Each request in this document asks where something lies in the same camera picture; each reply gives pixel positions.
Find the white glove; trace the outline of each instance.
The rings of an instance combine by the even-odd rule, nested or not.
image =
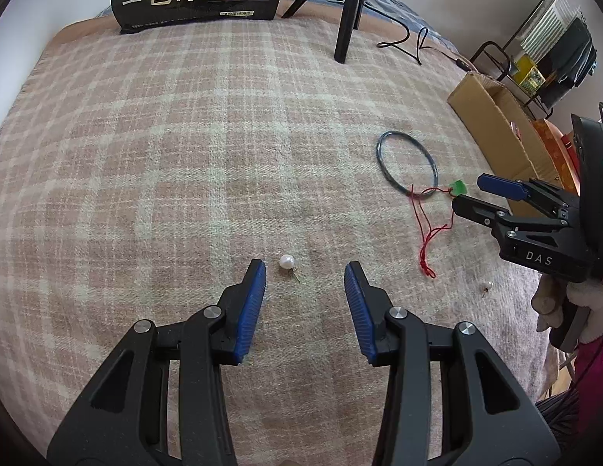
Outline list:
[[[562,282],[550,275],[542,275],[537,292],[530,304],[539,314],[537,331],[545,331],[549,327],[557,328],[563,323],[563,300],[578,306],[591,309],[586,326],[579,342],[589,344],[603,335],[603,284],[597,280],[586,280],[576,284]]]

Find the small earring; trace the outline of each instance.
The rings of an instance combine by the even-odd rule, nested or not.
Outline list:
[[[484,297],[486,294],[488,294],[491,290],[493,289],[493,282],[485,282],[482,285],[482,291],[483,291],[483,295],[481,295],[481,297]]]
[[[293,276],[297,279],[297,282],[299,282],[300,284],[304,283],[299,278],[299,275],[297,275],[297,261],[295,261],[295,258],[293,256],[291,256],[290,254],[285,254],[284,256],[282,256],[280,258],[280,267],[284,270],[290,270],[293,273]]]

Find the red knotted cord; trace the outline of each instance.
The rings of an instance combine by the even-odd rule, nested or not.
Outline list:
[[[442,193],[449,194],[451,197],[454,197],[454,196],[452,194],[453,188],[449,188],[447,190],[443,190],[440,188],[427,188],[422,193],[419,193],[419,195],[416,197],[416,200],[418,200],[418,207],[420,208],[422,215],[425,217],[425,221],[427,221],[427,225],[429,227],[429,232],[427,234],[425,234],[425,230],[422,227],[422,222],[420,222],[420,217],[418,216],[418,209],[416,208],[416,203],[414,201],[414,185],[413,184],[411,185],[411,195],[410,195],[411,207],[414,209],[414,213],[416,214],[416,220],[418,221],[418,227],[420,227],[420,236],[422,237],[422,247],[420,247],[420,252],[418,253],[420,268],[422,269],[422,271],[425,275],[430,276],[431,278],[436,278],[437,275],[435,274],[433,269],[427,264],[427,247],[428,247],[429,243],[431,242],[431,240],[433,240],[435,235],[437,235],[440,231],[448,231],[453,227],[453,220],[455,219],[455,212],[453,211],[453,213],[451,214],[450,225],[444,224],[443,226],[440,226],[437,228],[431,227],[431,222],[429,221],[427,214],[425,214],[425,210],[424,210],[424,208],[422,208],[422,203],[420,202],[420,196],[422,196],[423,194],[425,194],[429,191],[441,191]]]

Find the bed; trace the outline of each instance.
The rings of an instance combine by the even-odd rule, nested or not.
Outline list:
[[[475,323],[532,398],[549,385],[558,358],[535,331],[536,272],[457,220],[429,249],[437,278],[423,275],[411,205],[374,159],[381,133],[411,133],[442,185],[461,179],[486,199],[476,178],[489,165],[446,103],[464,72],[433,50],[419,66],[378,49],[403,31],[372,15],[340,65],[339,12],[310,2],[292,19],[134,35],[106,15],[47,46],[0,132],[0,398],[42,453],[131,324],[185,320],[252,258],[267,264],[265,301],[246,361],[223,372],[241,465],[370,464],[387,371],[359,353],[351,260],[424,321]],[[429,184],[414,148],[391,143],[386,159],[400,180]],[[450,201],[432,196],[425,211],[443,224]],[[304,285],[278,268],[283,253]],[[169,399],[178,454],[173,383]]]

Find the black cable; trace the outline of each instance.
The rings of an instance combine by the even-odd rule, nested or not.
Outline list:
[[[461,68],[462,70],[465,71],[472,71],[472,68],[470,67],[470,65],[468,65],[465,61],[463,61],[461,58],[459,57],[452,57],[450,54],[446,54],[444,51],[441,51],[440,49],[437,49],[436,47],[433,47],[431,45],[424,45],[425,43],[425,39],[427,38],[427,35],[429,34],[429,28],[427,28],[426,26],[424,28],[421,28],[420,31],[418,32],[418,43],[416,46],[416,55],[411,54],[411,52],[406,51],[405,49],[402,49],[399,47],[400,44],[407,42],[407,40],[410,37],[410,29],[406,26],[405,23],[403,23],[402,21],[400,21],[399,19],[395,19],[394,17],[381,12],[380,10],[377,10],[375,7],[372,7],[371,5],[367,4],[366,2],[362,2],[363,6],[365,6],[367,9],[371,9],[373,12],[377,12],[380,15],[383,15],[384,17],[387,17],[388,19],[393,20],[394,22],[399,23],[401,26],[403,26],[406,31],[407,31],[407,35],[403,40],[397,40],[396,42],[380,42],[377,44],[377,47],[380,49],[386,48],[386,47],[394,47],[396,49],[398,49],[399,51],[407,54],[409,57],[413,58],[416,60],[416,63],[418,63],[419,66],[422,66],[422,63],[420,62],[420,51],[422,51],[422,49],[433,49],[436,52],[439,52],[440,54],[444,55],[445,57],[447,57],[448,59],[450,59],[451,61],[454,61],[455,64]],[[420,40],[420,34],[422,32],[425,32],[422,40]]]
[[[340,3],[343,4],[344,2],[342,0],[327,0],[329,2],[333,2],[333,3]],[[395,49],[398,49],[399,51],[403,52],[403,54],[407,54],[409,57],[411,57],[412,59],[415,59],[416,62],[419,64],[419,66],[422,66],[422,63],[420,62],[420,57],[418,55],[418,50],[416,55],[411,54],[411,52],[406,51],[403,48],[400,48],[399,45],[402,43],[407,42],[410,39],[411,36],[411,32],[409,27],[407,26],[407,24],[405,24],[403,21],[397,19],[396,17],[393,17],[391,15],[386,14],[385,12],[382,12],[381,10],[377,10],[375,7],[373,7],[372,5],[369,5],[368,3],[364,2],[363,5],[367,8],[372,10],[373,12],[377,12],[378,14],[387,17],[388,19],[391,19],[392,21],[400,24],[401,26],[403,26],[405,28],[406,31],[406,35],[405,38],[401,39],[401,40],[397,40],[396,42],[380,42],[377,44],[377,48],[379,49],[384,49],[386,47],[394,47]]]
[[[395,187],[399,191],[401,191],[401,193],[405,193],[407,196],[412,196],[414,198],[419,198],[419,199],[425,198],[425,197],[431,196],[431,194],[435,193],[435,191],[427,191],[425,194],[412,193],[412,191],[408,190],[406,187],[403,187],[401,184],[399,184],[397,182],[397,180],[390,174],[390,172],[388,171],[388,169],[385,166],[385,163],[383,162],[383,152],[382,152],[383,142],[389,136],[401,136],[402,138],[405,138],[407,141],[411,142],[418,150],[420,150],[425,155],[425,158],[427,158],[427,161],[431,165],[431,170],[433,171],[433,187],[437,188],[437,185],[439,184],[439,175],[437,174],[437,166],[435,164],[435,160],[433,159],[433,156],[431,156],[429,154],[429,151],[417,139],[415,139],[413,136],[408,135],[407,133],[403,133],[400,131],[387,131],[379,137],[379,140],[377,140],[377,147],[375,148],[375,155],[377,157],[377,163],[379,163],[379,168],[381,168],[383,176],[386,178],[386,180],[389,183],[391,183],[393,185],[393,187]]]

